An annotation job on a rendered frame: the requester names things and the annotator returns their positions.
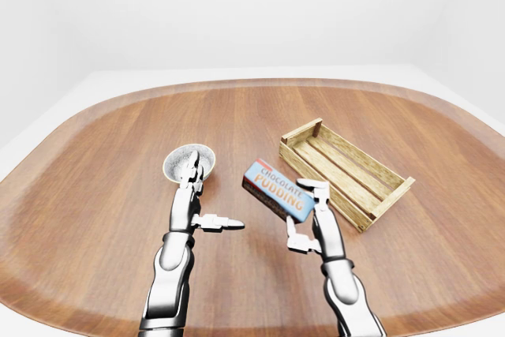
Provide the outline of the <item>blue chocolate pudding box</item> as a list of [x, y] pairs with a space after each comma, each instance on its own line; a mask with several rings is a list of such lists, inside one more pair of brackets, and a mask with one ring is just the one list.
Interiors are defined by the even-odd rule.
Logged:
[[242, 186], [283, 221], [290, 216], [303, 223], [315, 205], [312, 197], [262, 159], [245, 172]]

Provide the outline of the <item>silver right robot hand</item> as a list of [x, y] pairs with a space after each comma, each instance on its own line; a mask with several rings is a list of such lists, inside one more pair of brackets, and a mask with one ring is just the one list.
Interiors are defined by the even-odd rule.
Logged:
[[315, 201], [312, 218], [312, 232], [315, 238], [310, 239], [307, 235], [299, 234], [295, 229], [293, 219], [288, 216], [286, 218], [288, 249], [299, 253], [314, 251], [323, 257], [323, 261], [345, 259], [346, 252], [339, 225], [328, 206], [330, 200], [329, 183], [299, 178], [297, 184], [301, 188], [309, 190]]

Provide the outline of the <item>patterned grey bowl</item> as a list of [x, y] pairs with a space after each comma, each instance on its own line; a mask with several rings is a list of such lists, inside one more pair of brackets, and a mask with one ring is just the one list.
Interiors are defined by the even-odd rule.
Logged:
[[193, 151], [199, 153], [199, 164], [204, 169], [203, 180], [205, 181], [215, 166], [215, 153], [204, 144], [185, 144], [174, 149], [163, 162], [164, 175], [172, 182], [180, 183], [182, 170]]

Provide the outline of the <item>wooden slat tray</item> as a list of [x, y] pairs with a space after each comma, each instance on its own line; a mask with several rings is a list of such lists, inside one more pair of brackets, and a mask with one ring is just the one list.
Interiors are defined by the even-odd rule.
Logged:
[[281, 137], [280, 156], [303, 178], [330, 183], [330, 204], [366, 231], [411, 185], [315, 119]]

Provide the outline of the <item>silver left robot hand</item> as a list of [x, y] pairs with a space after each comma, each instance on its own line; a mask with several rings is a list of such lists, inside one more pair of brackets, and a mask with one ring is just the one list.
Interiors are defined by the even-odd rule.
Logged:
[[240, 230], [245, 227], [242, 221], [218, 216], [199, 214], [201, 206], [199, 196], [203, 193], [204, 168], [200, 164], [200, 153], [191, 151], [188, 160], [181, 169], [181, 182], [174, 195], [170, 211], [170, 232], [193, 232], [200, 228], [206, 232]]

